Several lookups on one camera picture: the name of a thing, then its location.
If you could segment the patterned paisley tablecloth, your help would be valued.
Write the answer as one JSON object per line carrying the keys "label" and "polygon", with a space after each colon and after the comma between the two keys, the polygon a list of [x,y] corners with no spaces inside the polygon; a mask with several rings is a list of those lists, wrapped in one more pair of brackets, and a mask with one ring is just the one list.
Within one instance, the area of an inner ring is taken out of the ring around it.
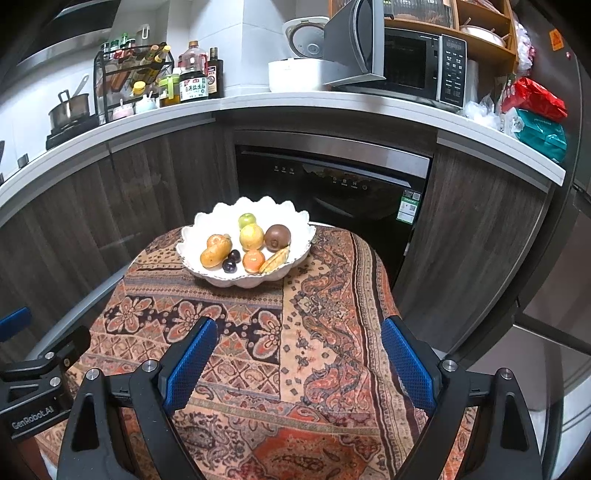
{"label": "patterned paisley tablecloth", "polygon": [[381,339],[397,313],[385,267],[359,236],[318,228],[283,279],[216,288],[193,277],[169,231],[147,245],[91,325],[68,372],[130,373],[201,317],[218,342],[173,422],[209,479],[391,479],[426,422]]}

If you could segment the white scalloped fruit bowl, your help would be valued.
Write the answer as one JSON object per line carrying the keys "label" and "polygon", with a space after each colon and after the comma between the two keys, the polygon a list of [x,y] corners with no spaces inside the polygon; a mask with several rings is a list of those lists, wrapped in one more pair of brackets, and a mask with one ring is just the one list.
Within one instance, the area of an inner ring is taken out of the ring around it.
{"label": "white scalloped fruit bowl", "polygon": [[[290,230],[290,250],[286,261],[269,273],[249,273],[242,264],[237,265],[233,273],[224,272],[221,265],[212,268],[202,265],[200,254],[206,249],[206,240],[214,234],[226,234],[233,248],[242,248],[239,243],[238,218],[246,213],[256,217],[256,223],[263,229],[281,224]],[[231,205],[218,203],[209,213],[197,213],[191,225],[181,228],[176,252],[188,271],[215,287],[237,286],[252,289],[263,282],[283,279],[291,269],[303,263],[311,250],[315,233],[317,228],[311,223],[308,211],[297,210],[293,202],[277,203],[270,196],[265,196],[259,201],[242,197]]]}

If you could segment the white rice cooker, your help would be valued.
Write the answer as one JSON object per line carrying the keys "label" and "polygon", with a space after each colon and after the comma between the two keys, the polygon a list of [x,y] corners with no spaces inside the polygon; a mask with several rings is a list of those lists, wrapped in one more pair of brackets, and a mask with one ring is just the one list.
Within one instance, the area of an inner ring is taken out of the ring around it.
{"label": "white rice cooker", "polygon": [[271,93],[325,91],[322,82],[324,66],[325,25],[329,17],[295,18],[283,24],[290,57],[269,63]]}

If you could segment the orange tangerine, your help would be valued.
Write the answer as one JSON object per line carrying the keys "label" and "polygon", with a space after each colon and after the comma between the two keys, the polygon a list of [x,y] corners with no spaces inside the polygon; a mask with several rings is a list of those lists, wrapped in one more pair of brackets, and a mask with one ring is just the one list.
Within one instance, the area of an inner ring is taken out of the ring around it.
{"label": "orange tangerine", "polygon": [[208,248],[211,248],[211,246],[218,244],[219,242],[221,242],[224,239],[225,239],[225,236],[222,234],[213,234],[213,235],[209,236],[208,239],[206,240],[206,245]]}
{"label": "orange tangerine", "polygon": [[264,257],[263,252],[257,249],[246,251],[242,257],[242,266],[249,274],[259,273],[265,262],[266,257]]}

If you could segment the dark plum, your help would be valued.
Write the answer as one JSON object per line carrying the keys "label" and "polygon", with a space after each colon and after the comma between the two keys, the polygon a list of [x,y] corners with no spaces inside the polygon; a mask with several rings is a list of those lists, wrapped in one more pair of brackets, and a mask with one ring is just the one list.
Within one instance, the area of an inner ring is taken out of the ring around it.
{"label": "dark plum", "polygon": [[238,250],[231,250],[228,255],[228,258],[231,259],[233,262],[239,262],[242,256]]}
{"label": "dark plum", "polygon": [[235,260],[232,259],[225,259],[222,262],[222,269],[225,273],[235,273],[236,271],[236,263]]}

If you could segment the teal snack bag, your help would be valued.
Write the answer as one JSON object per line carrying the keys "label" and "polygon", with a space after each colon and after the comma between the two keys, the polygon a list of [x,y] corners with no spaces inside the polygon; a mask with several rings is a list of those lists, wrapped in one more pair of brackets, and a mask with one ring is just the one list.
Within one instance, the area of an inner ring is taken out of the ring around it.
{"label": "teal snack bag", "polygon": [[557,164],[562,164],[568,143],[563,127],[525,109],[511,108],[504,119],[504,132]]}

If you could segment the dark sauce bottle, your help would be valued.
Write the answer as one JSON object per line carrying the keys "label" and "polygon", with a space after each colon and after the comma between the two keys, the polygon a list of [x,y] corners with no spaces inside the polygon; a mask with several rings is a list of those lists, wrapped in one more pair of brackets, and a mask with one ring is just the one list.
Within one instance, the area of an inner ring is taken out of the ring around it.
{"label": "dark sauce bottle", "polygon": [[223,61],[218,57],[218,49],[209,49],[207,63],[207,86],[209,98],[222,98],[224,95]]}

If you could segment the green lidded oil bottle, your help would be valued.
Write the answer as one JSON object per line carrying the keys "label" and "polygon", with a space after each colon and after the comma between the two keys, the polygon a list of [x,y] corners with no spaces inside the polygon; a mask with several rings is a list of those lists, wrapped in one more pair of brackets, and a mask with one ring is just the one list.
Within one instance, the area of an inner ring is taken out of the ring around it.
{"label": "green lidded oil bottle", "polygon": [[163,76],[158,81],[158,99],[160,107],[172,106],[180,103],[179,77],[180,69],[174,68],[170,74]]}

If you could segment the brown kiwi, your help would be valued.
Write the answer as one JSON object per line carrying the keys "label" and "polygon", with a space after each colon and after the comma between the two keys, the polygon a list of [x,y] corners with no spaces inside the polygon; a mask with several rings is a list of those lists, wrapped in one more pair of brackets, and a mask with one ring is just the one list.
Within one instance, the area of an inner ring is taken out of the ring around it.
{"label": "brown kiwi", "polygon": [[271,225],[264,235],[264,245],[270,252],[277,252],[290,245],[291,233],[287,226]]}

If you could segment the small banana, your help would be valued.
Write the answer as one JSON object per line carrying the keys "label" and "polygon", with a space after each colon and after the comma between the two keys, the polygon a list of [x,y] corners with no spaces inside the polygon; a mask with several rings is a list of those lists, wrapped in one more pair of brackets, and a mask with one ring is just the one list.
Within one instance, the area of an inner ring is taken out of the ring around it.
{"label": "small banana", "polygon": [[263,265],[259,267],[259,274],[267,274],[273,272],[287,261],[288,254],[290,254],[290,247],[284,247],[283,249],[277,250],[273,253],[270,258],[263,262]]}

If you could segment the red snack bag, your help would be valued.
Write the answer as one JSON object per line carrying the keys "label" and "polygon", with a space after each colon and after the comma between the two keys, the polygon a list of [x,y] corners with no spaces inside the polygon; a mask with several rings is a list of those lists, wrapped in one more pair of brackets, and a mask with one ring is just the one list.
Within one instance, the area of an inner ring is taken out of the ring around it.
{"label": "red snack bag", "polygon": [[501,111],[523,109],[560,123],[568,117],[565,102],[541,84],[521,77],[512,82],[501,98]]}

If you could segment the black spice rack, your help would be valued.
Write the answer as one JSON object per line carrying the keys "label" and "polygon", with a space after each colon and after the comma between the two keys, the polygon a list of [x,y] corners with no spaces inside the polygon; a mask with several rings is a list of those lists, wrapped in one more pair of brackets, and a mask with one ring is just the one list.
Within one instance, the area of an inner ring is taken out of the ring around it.
{"label": "black spice rack", "polygon": [[104,44],[93,63],[93,100],[100,124],[111,122],[116,108],[135,106],[141,97],[132,95],[136,81],[146,84],[143,95],[147,94],[172,72],[173,65],[171,48],[165,42],[137,45],[129,38],[121,45],[115,41]]}

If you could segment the yellow lemon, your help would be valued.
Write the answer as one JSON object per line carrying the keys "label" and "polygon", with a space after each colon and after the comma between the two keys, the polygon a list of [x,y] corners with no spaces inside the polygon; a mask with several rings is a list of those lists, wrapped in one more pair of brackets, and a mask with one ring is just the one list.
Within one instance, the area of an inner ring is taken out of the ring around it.
{"label": "yellow lemon", "polygon": [[259,250],[264,244],[264,232],[256,223],[249,223],[240,229],[239,243],[245,251]]}

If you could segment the yellow mango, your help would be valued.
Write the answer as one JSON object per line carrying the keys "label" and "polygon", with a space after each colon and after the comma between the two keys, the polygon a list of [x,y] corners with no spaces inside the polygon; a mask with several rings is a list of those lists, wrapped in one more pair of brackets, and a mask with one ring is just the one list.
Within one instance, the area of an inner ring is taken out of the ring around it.
{"label": "yellow mango", "polygon": [[215,268],[221,264],[226,257],[228,257],[232,250],[232,242],[228,235],[224,236],[224,240],[214,246],[211,246],[211,248],[206,246],[205,250],[201,253],[200,263],[202,266],[204,266],[204,268]]}

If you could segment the green apple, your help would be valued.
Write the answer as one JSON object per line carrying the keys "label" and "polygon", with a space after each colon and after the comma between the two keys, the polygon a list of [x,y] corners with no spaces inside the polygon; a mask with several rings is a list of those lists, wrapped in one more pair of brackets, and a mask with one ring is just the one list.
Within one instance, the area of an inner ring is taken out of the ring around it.
{"label": "green apple", "polygon": [[238,218],[238,228],[242,229],[246,225],[256,223],[256,216],[252,213],[245,213],[239,216]]}

